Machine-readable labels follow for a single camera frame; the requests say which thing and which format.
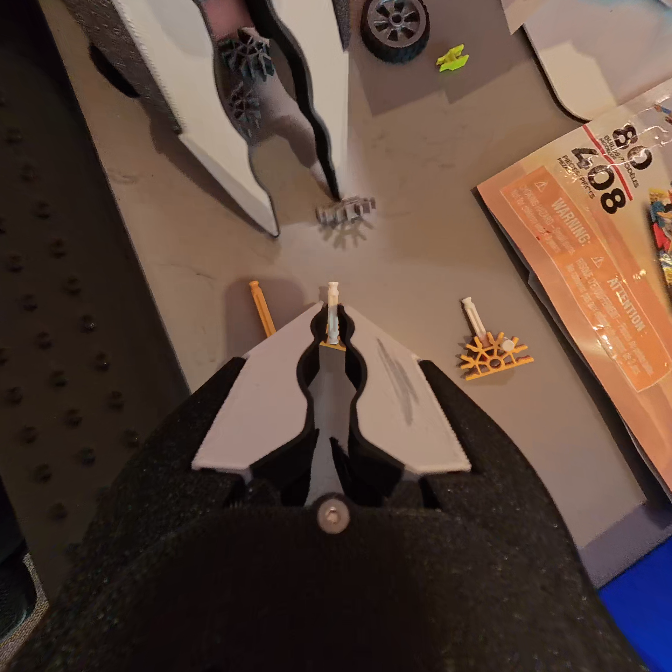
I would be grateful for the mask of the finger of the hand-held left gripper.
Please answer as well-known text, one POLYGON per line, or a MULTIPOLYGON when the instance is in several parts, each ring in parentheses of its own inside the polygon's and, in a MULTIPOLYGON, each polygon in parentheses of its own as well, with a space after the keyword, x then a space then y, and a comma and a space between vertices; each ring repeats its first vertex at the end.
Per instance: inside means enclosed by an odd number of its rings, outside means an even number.
POLYGON ((316 156, 334 200, 348 151, 349 55, 331 1, 248 1, 257 31, 290 67, 296 102, 315 136, 316 156))
POLYGON ((114 1, 176 121, 180 140, 266 233, 280 235, 256 179, 249 145, 234 127, 216 80, 212 36, 196 1, 114 1))

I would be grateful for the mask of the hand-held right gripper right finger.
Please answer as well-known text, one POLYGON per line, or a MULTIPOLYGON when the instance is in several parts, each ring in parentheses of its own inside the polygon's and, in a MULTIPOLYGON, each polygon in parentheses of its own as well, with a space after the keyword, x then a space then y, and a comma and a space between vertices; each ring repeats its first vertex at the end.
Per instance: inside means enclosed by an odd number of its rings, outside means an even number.
POLYGON ((369 483, 469 473, 471 463, 410 349, 352 307, 340 307, 345 373, 354 387, 347 454, 369 483))

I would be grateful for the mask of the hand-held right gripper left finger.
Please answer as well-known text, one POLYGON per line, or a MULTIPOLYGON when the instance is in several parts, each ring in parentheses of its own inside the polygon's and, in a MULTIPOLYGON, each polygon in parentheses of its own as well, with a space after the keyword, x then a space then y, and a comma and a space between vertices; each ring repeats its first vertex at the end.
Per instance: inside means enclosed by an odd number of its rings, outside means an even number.
POLYGON ((248 351, 232 388, 192 460, 193 470, 251 472, 261 458, 299 435, 308 412, 297 368, 315 342, 317 302, 248 351))

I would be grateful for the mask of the grey snowflake connector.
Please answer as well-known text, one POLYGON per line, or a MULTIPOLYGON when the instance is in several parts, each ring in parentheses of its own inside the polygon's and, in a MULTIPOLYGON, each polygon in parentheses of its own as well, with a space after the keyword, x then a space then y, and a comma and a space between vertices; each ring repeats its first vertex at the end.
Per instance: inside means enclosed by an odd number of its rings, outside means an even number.
POLYGON ((362 220, 366 215, 372 214, 375 209, 374 197, 354 196, 328 206, 318 206, 315 208, 315 215, 320 225, 335 228, 345 223, 362 220))
POLYGON ((261 104, 251 85, 241 81, 230 92, 226 105, 235 126, 246 139, 261 128, 261 104))
POLYGON ((240 28, 219 40, 216 50, 229 71, 244 81, 266 81, 275 74, 269 43, 249 29, 240 28))

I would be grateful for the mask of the person's left hand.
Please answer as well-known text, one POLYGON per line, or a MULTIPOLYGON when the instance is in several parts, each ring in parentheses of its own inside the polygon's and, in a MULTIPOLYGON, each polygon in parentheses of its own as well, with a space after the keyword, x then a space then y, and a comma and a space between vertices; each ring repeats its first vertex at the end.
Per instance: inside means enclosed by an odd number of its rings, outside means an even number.
POLYGON ((239 29, 255 27, 246 1, 201 1, 200 8, 215 47, 239 29))

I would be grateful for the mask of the long yellow rod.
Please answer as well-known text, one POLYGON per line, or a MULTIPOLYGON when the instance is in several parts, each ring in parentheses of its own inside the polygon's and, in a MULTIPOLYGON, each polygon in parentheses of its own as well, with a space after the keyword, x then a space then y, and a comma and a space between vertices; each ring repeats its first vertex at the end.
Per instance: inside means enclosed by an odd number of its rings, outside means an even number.
POLYGON ((275 325, 273 322, 272 315, 267 306, 267 302, 264 296, 264 293, 259 285, 259 282, 254 280, 248 283, 251 296, 253 298, 254 304, 256 306, 259 319, 261 321, 262 327, 266 338, 270 338, 276 333, 275 325))

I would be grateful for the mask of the small lime green connector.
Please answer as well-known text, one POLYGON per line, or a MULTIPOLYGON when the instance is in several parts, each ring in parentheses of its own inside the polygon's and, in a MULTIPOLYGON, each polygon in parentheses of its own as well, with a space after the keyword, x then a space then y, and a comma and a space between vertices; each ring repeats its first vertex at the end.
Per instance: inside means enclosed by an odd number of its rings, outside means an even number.
POLYGON ((461 69, 469 59, 468 54, 464 54, 464 44, 459 44, 450 48, 444 55, 440 56, 435 65, 439 68, 439 72, 457 71, 461 69))

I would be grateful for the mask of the black perforated panel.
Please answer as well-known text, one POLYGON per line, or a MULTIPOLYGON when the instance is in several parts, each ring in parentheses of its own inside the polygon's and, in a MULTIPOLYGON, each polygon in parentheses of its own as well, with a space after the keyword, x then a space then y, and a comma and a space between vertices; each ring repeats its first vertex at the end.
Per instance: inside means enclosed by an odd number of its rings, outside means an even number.
POLYGON ((15 669, 161 535, 187 396, 44 14, 2 1, 1 489, 50 603, 15 669))

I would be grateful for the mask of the orange toy set bag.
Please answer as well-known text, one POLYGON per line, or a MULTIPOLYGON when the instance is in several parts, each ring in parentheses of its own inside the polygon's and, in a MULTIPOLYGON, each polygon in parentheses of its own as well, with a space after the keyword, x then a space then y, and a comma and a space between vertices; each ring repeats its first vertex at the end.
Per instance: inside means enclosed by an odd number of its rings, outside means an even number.
POLYGON ((671 498, 671 80, 478 186, 671 498))

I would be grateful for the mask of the white rounded board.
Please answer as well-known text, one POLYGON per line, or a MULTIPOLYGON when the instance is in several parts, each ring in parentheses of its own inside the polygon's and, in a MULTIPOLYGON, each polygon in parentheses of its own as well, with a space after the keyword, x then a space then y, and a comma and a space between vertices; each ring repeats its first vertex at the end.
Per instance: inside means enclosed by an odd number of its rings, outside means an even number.
POLYGON ((671 79, 670 1, 502 1, 560 105, 590 121, 671 79))

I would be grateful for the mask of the blue plastic bin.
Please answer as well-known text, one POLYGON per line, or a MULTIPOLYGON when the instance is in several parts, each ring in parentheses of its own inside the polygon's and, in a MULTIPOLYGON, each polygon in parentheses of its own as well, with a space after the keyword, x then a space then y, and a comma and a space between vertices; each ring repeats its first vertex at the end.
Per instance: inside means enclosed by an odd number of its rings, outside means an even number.
POLYGON ((600 589, 617 626, 651 671, 671 670, 671 539, 600 589))

